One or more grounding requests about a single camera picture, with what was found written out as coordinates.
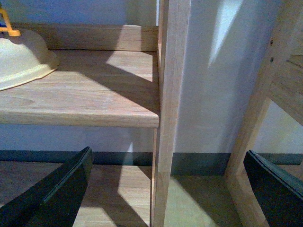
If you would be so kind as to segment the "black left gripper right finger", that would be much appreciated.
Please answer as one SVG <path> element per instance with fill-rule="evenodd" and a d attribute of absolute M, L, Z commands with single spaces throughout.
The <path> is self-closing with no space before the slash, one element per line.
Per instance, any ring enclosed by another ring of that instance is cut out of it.
<path fill-rule="evenodd" d="M 252 150 L 244 167 L 263 214 L 271 227 L 303 225 L 303 182 Z"/>

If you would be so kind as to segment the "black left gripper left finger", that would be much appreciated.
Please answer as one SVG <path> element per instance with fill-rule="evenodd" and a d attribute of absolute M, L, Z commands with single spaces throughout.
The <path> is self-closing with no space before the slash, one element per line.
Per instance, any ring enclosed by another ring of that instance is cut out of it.
<path fill-rule="evenodd" d="M 84 148 L 0 209 L 2 227 L 71 227 L 85 195 L 93 152 Z"/>

